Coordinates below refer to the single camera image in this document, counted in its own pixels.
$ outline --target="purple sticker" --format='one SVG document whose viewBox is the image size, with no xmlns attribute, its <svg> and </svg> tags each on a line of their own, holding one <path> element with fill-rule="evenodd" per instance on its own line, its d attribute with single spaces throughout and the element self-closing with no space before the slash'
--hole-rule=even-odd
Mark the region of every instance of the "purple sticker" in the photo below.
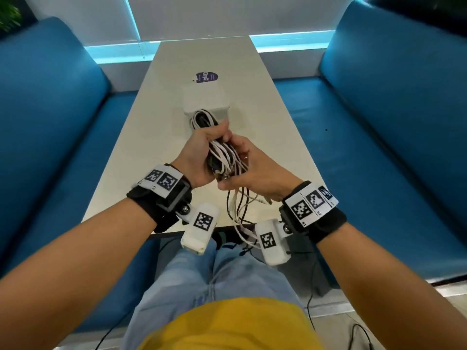
<svg viewBox="0 0 467 350">
<path fill-rule="evenodd" d="M 219 76 L 213 72 L 200 72 L 196 74 L 196 83 L 216 81 L 218 78 Z"/>
</svg>

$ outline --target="leg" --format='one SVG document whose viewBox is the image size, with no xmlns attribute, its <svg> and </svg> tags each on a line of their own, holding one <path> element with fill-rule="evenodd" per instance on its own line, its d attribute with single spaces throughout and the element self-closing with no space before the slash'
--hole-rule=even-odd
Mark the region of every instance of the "leg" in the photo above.
<svg viewBox="0 0 467 350">
<path fill-rule="evenodd" d="M 215 300 L 239 297 L 265 297 L 300 304 L 285 276 L 275 268 L 256 260 L 250 253 L 240 256 L 239 246 L 220 248 L 214 261 Z"/>
<path fill-rule="evenodd" d="M 212 293 L 208 284 L 215 255 L 216 243 L 212 239 L 202 256 L 179 250 L 136 306 L 120 348 L 137 349 L 151 332 L 209 302 Z"/>
</svg>

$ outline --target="tabletop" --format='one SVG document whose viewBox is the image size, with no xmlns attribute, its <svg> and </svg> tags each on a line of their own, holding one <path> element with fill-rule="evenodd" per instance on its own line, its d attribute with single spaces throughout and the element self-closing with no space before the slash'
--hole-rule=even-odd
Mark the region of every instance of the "tabletop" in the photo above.
<svg viewBox="0 0 467 350">
<path fill-rule="evenodd" d="M 202 72 L 218 75 L 230 102 L 228 116 L 234 133 L 248 137 L 296 176 L 324 183 L 249 37 L 165 41 L 144 78 L 84 220 L 123 199 L 155 165 L 177 157 L 191 135 L 182 87 Z M 207 201 L 219 206 L 217 226 L 231 226 L 226 197 L 227 192 L 212 182 L 194 189 L 192 205 Z M 246 219 L 279 218 L 279 207 L 279 203 L 254 202 Z M 183 230 L 178 222 L 167 232 Z"/>
</svg>

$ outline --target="left hand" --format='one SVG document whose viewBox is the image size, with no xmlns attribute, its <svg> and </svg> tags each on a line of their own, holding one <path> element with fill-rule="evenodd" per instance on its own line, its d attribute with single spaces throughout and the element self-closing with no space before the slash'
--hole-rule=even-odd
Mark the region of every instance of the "left hand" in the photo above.
<svg viewBox="0 0 467 350">
<path fill-rule="evenodd" d="M 209 142 L 218 138 L 227 142 L 231 137 L 232 132 L 229 130 L 227 120 L 216 126 L 197 129 L 188 139 L 178 157 L 172 162 L 172 165 L 184 174 L 193 189 L 211 183 L 214 180 L 214 175 L 206 164 Z"/>
</svg>

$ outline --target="white wall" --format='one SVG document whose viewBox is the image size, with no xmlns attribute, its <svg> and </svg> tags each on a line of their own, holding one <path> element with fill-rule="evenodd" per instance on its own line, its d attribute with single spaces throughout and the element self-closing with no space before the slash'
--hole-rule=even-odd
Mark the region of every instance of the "white wall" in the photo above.
<svg viewBox="0 0 467 350">
<path fill-rule="evenodd" d="M 335 29 L 352 0 L 129 0 L 142 40 Z"/>
<path fill-rule="evenodd" d="M 325 49 L 262 52 L 260 57 L 273 79 L 316 76 Z M 143 83 L 150 61 L 102 64 L 114 92 L 137 91 Z"/>
<path fill-rule="evenodd" d="M 124 0 L 26 0 L 38 19 L 60 18 L 83 45 L 136 41 Z"/>
</svg>

